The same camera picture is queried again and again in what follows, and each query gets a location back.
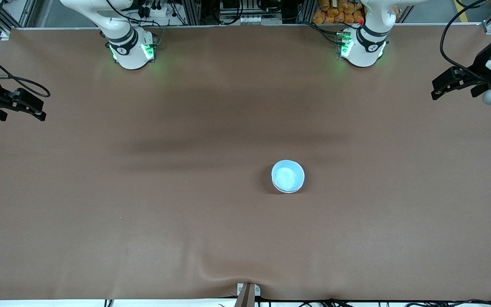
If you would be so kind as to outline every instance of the table surface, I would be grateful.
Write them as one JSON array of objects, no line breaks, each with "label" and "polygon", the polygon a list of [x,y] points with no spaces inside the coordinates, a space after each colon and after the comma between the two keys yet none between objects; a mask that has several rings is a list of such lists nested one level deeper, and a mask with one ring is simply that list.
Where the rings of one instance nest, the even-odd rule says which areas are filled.
[{"label": "table surface", "polygon": [[1,64],[52,97],[0,122],[0,299],[491,299],[491,106],[431,100],[441,32],[362,69],[306,27],[168,29],[127,71],[97,31],[13,31]]}]

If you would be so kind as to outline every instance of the small cup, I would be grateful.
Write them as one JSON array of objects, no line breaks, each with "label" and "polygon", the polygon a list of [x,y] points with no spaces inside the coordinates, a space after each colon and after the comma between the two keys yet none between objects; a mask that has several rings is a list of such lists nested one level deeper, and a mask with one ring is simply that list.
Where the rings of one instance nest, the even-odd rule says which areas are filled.
[{"label": "small cup", "polygon": [[304,183],[304,170],[295,161],[281,160],[272,167],[272,183],[280,192],[297,192]]}]

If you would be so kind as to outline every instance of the brown table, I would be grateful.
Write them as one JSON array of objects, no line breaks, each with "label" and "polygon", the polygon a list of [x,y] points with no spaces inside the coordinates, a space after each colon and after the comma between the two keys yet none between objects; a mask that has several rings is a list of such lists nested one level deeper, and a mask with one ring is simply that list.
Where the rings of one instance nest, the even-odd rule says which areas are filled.
[{"label": "brown table", "polygon": [[1,63],[52,97],[0,122],[0,299],[491,299],[491,107],[431,101],[441,32],[360,69],[306,27],[169,29],[126,71],[98,31],[13,31]]}]

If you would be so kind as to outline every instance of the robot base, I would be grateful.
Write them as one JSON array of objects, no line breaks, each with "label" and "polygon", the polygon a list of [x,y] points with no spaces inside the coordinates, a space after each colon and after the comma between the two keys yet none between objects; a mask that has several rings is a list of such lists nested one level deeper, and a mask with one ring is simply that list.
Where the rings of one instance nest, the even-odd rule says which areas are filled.
[{"label": "robot base", "polygon": [[363,45],[359,43],[357,38],[357,29],[348,28],[343,31],[340,37],[337,37],[337,41],[343,43],[342,46],[338,46],[339,58],[345,58],[351,64],[358,67],[368,67],[373,65],[376,60],[382,56],[382,51],[386,46],[386,43],[380,47],[373,45],[376,50],[374,52],[368,52]]},{"label": "robot base", "polygon": [[130,49],[128,55],[121,55],[111,48],[115,62],[127,70],[137,70],[148,62],[154,62],[156,55],[158,37],[141,27],[134,27],[134,29],[138,31],[138,42]]}]

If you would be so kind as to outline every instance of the light blue bowl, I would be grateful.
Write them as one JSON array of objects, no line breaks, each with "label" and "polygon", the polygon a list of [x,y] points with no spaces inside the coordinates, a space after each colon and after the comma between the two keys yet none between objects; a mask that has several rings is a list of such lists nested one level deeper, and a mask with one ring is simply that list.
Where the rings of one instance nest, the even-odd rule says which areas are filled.
[{"label": "light blue bowl", "polygon": [[304,183],[304,170],[295,161],[281,160],[272,168],[272,183],[281,192],[297,192]]}]

